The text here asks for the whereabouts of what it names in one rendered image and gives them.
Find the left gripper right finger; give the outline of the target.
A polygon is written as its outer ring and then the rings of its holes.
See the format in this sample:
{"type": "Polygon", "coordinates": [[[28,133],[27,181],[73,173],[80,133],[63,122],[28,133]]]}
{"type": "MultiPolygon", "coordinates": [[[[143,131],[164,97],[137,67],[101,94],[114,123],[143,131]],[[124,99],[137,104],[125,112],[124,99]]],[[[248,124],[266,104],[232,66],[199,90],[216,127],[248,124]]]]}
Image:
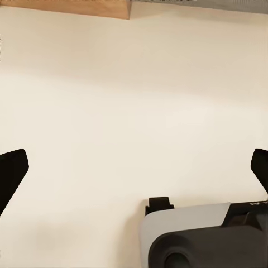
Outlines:
{"type": "Polygon", "coordinates": [[[268,193],[268,151],[256,148],[250,168],[268,193]]]}

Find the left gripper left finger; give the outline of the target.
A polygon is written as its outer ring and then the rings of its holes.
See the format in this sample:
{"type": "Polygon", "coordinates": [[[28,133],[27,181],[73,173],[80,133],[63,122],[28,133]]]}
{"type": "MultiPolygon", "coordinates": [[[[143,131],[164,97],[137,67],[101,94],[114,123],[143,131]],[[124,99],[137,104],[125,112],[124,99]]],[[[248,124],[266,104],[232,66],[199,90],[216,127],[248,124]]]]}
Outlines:
{"type": "Polygon", "coordinates": [[[0,215],[28,170],[28,157],[24,149],[0,155],[0,215]]]}

